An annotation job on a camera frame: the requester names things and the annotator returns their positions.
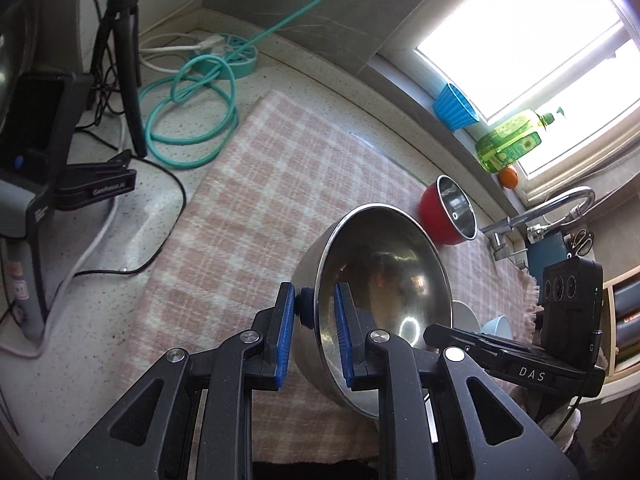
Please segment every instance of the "red metal bowl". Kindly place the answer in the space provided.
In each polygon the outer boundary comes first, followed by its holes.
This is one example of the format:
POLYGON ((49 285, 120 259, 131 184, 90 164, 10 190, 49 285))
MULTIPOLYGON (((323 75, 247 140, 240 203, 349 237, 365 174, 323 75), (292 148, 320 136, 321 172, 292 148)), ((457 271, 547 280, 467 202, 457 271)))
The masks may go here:
POLYGON ((462 188, 441 175, 422 194, 418 204, 420 223, 431 240, 457 245, 473 240, 478 231, 476 214, 462 188))

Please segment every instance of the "coiled teal cord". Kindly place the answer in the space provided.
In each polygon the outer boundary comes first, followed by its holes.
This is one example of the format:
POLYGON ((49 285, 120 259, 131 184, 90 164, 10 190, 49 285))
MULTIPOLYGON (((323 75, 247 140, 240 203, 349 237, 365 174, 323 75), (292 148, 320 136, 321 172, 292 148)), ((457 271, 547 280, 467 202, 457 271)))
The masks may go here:
MULTIPOLYGON (((315 7, 321 1, 322 0, 313 0, 311 3, 302 7, 297 12, 294 12, 292 15, 290 15, 288 18, 285 18, 277 25, 274 25, 268 30, 265 30, 263 33, 259 34, 248 43, 239 47, 239 50, 257 43, 258 41, 267 37, 269 34, 273 34, 276 30, 284 27, 285 25, 287 25, 287 23, 292 22, 297 17, 315 7)), ((140 100, 142 101, 142 99, 144 99, 146 95, 148 95, 149 92, 151 92, 153 89, 161 85, 171 83, 169 96, 161 100, 154 107, 145 123, 145 140, 149 151, 155 156, 155 158, 157 158, 160 162, 162 162, 169 168, 175 168, 177 170, 193 170, 194 168, 199 168, 201 166, 204 166, 205 164, 208 164, 220 154, 222 149, 229 142, 229 139, 232 137, 235 129, 238 127, 239 118, 238 108, 236 107, 236 79, 234 78, 231 67, 226 62, 226 60, 233 56, 233 54, 234 52, 225 54, 225 59, 214 56, 212 54, 204 54, 202 56, 194 57, 193 59, 185 63, 185 65, 180 69, 180 72, 178 72, 175 76, 160 78, 156 81, 153 81, 152 83, 149 83, 140 91, 140 100), (193 65, 201 61, 212 61, 217 63, 217 65, 204 76, 187 74, 187 72, 193 65), (214 84, 214 81, 223 72, 225 72, 229 77, 229 85, 231 86, 231 88, 228 94, 222 88, 214 84), (193 82, 193 84, 185 86, 184 88, 178 90, 178 85, 183 81, 191 81, 193 82), (162 112, 165 106, 167 106, 168 104, 183 104, 189 98, 191 98, 191 96, 193 96, 194 92, 198 91, 200 88, 213 90, 218 95, 220 95, 220 97, 222 97, 222 99, 227 104, 226 115, 216 126, 210 129, 208 132, 195 137, 167 137, 153 133, 152 127, 154 126, 158 115, 162 112), (211 140, 221 134, 224 134, 222 141, 211 153, 204 156, 203 158, 200 158, 199 160, 192 160, 189 162, 181 162, 178 160, 170 159, 169 157, 160 153, 154 145, 155 142, 160 142, 161 144, 172 144, 174 146, 187 146, 189 144, 199 144, 200 142, 211 140)))

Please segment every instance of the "dish soap bottle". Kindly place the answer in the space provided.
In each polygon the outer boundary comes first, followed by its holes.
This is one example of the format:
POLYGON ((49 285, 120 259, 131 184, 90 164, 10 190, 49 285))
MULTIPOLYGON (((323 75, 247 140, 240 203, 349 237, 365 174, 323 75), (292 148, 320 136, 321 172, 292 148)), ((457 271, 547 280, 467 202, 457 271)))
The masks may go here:
POLYGON ((542 143, 538 130, 546 129, 555 117, 524 110, 507 119, 476 142, 480 164, 489 173, 498 173, 542 143))

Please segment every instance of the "window frame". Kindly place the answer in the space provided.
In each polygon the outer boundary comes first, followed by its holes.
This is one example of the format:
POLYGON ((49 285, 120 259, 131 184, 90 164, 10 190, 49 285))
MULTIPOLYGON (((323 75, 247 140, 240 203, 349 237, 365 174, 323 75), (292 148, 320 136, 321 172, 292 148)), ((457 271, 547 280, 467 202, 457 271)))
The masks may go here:
MULTIPOLYGON (((417 82, 433 98, 449 80, 417 50, 417 46, 464 1, 424 0, 379 51, 379 54, 417 82)), ((475 140, 478 140, 513 114, 527 108, 537 109, 604 59, 612 56, 620 46, 630 40, 632 37, 627 26, 628 22, 621 16, 621 22, 615 25, 615 30, 612 30, 612 27, 610 34, 601 36, 574 56, 577 59, 572 58, 534 86, 532 91, 524 94, 523 98, 503 108, 492 118, 493 121, 490 124, 481 120, 467 127, 466 130, 475 140)), ((637 130, 640 124, 638 104, 636 102, 603 129, 555 158, 534 172, 532 176, 527 177, 522 167, 518 163, 514 164, 520 177, 520 185, 516 189, 520 199, 526 205, 542 202, 555 190, 586 176, 604 160, 624 149, 638 136, 637 130)))

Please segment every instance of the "tripod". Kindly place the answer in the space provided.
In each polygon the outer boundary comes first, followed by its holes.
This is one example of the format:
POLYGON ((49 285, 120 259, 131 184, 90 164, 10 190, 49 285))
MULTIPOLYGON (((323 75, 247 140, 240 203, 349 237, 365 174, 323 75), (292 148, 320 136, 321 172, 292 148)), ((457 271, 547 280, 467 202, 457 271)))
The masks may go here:
MULTIPOLYGON (((138 87, 142 85, 138 59, 138 0, 107 0, 107 8, 100 20, 91 60, 91 73, 95 82, 100 79, 102 60, 112 31, 124 114, 136 154, 145 157, 146 144, 138 101, 138 87)), ((89 93, 88 108, 95 103, 95 93, 95 89, 89 93)))

